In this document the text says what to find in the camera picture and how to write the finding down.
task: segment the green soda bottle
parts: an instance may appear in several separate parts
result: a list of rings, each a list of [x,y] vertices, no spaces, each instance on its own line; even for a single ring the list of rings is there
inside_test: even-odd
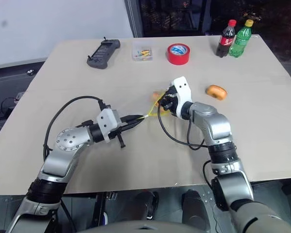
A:
[[[229,49],[229,55],[233,57],[239,57],[242,55],[244,48],[246,47],[248,40],[251,37],[252,25],[253,20],[248,19],[244,24],[244,27],[237,33],[235,43]]]

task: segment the red bottle label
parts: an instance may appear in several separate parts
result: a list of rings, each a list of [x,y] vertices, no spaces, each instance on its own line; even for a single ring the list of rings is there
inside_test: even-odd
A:
[[[233,43],[234,38],[225,38],[221,36],[220,44],[224,46],[230,46]]]

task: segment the red tape roll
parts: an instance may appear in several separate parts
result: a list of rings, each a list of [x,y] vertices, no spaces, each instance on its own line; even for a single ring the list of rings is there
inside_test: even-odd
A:
[[[174,65],[184,65],[189,61],[190,48],[184,44],[172,44],[167,49],[167,57]]]

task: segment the table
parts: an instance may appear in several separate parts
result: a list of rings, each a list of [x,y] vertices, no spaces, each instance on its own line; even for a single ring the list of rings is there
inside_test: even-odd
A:
[[[42,144],[53,115],[70,99],[94,95],[121,116],[145,114],[153,91],[185,76],[193,101],[213,105],[230,121],[234,142],[250,181],[291,178],[291,77],[258,35],[240,58],[214,55],[218,36],[121,39],[105,70],[86,64],[100,40],[59,44],[42,66],[0,132],[0,195],[25,194],[43,164]],[[152,43],[153,61],[135,62],[133,41]],[[166,60],[172,43],[191,48],[190,61],[175,66]],[[224,101],[205,94],[216,84],[228,91]],[[94,119],[94,100],[80,100],[53,125],[48,144],[61,129]],[[168,131],[185,140],[187,121],[164,116]],[[66,193],[202,184],[206,149],[191,151],[170,140],[156,117],[122,134],[119,142],[100,142],[83,152]],[[192,142],[202,139],[194,127]]]

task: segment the bottle cap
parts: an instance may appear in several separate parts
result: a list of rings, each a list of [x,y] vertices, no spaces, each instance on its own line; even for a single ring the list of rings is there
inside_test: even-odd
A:
[[[228,25],[229,25],[230,27],[235,27],[235,26],[236,26],[236,20],[234,20],[234,19],[230,19],[229,22],[228,22]]]
[[[246,27],[252,27],[252,25],[253,25],[253,20],[251,20],[251,19],[247,19],[247,21],[245,22],[245,24],[244,24]]]

